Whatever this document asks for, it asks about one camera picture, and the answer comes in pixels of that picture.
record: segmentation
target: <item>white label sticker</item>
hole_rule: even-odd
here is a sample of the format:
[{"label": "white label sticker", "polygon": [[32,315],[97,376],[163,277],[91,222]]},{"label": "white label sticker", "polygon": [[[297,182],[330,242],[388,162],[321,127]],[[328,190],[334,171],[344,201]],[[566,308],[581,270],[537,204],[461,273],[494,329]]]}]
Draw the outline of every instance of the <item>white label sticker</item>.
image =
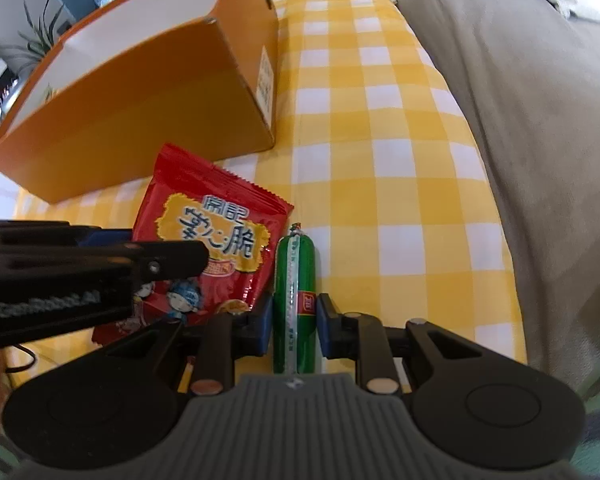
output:
[{"label": "white label sticker", "polygon": [[258,72],[258,87],[256,88],[256,101],[264,115],[269,128],[271,127],[271,115],[273,112],[273,69],[267,49],[262,47],[262,56],[260,57],[260,71]]}]

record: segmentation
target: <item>yellow fabric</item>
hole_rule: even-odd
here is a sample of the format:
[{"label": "yellow fabric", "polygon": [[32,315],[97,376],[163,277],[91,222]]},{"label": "yellow fabric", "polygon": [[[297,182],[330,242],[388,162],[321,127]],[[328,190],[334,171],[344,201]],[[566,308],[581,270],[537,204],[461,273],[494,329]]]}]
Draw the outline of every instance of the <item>yellow fabric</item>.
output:
[{"label": "yellow fabric", "polygon": [[[274,2],[276,145],[221,164],[295,205],[291,220],[318,249],[318,290],[340,310],[391,326],[424,317],[523,361],[509,249],[474,138],[400,12],[390,0]],[[23,192],[17,216],[130,227],[148,181],[55,206]],[[92,349],[90,334],[32,344],[34,373]]]}]

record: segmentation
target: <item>cartoon character with blue hat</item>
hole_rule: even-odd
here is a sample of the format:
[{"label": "cartoon character with blue hat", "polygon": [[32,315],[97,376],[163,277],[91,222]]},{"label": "cartoon character with blue hat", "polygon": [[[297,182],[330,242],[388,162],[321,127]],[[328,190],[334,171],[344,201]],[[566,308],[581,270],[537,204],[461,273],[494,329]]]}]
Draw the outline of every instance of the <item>cartoon character with blue hat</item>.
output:
[{"label": "cartoon character with blue hat", "polygon": [[187,322],[189,312],[197,312],[202,308],[202,292],[198,280],[178,280],[171,283],[167,300],[172,309],[167,316]]}]

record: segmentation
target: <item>black cable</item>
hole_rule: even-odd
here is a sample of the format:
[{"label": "black cable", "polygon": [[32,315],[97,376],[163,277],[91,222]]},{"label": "black cable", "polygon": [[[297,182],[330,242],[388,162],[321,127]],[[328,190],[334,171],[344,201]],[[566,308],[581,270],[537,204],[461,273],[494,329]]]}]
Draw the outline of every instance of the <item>black cable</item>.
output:
[{"label": "black cable", "polygon": [[22,345],[13,345],[13,347],[17,348],[21,352],[24,352],[25,354],[29,355],[31,357],[31,361],[22,366],[7,367],[4,371],[4,373],[17,374],[20,372],[26,372],[27,370],[33,368],[36,365],[36,363],[38,362],[38,358],[31,350],[29,350],[28,348],[25,348]]}]

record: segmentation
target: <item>yellow checkered tablecloth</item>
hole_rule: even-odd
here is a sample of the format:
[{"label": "yellow checkered tablecloth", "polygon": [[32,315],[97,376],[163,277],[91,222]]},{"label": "yellow checkered tablecloth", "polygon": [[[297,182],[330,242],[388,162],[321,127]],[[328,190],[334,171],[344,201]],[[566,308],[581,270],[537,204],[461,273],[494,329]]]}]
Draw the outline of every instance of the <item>yellow checkered tablecloth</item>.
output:
[{"label": "yellow checkered tablecloth", "polygon": [[[525,359],[509,249],[474,138],[391,0],[274,0],[277,141],[221,164],[295,205],[318,290],[402,326],[424,317]],[[130,227],[148,179],[17,216]],[[38,373],[87,352],[90,331],[33,344]]]}]

